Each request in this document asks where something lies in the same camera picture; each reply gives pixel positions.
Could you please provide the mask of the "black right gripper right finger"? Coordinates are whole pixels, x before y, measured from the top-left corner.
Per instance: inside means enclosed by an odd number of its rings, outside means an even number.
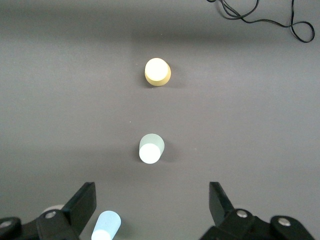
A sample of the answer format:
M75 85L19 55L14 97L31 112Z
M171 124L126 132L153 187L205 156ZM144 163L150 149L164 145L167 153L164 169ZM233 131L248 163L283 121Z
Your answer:
M297 219L275 215L263 221L243 208L234 208L219 182L209 183L209 210L214 222L202 240L313 240Z

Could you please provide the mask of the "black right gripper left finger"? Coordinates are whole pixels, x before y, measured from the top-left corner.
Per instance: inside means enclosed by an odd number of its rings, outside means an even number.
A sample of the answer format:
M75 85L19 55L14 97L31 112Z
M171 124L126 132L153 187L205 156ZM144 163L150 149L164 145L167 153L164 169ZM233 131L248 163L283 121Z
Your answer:
M62 207L23 224L18 217L0 220L2 240L78 240L97 207L96 185L86 182Z

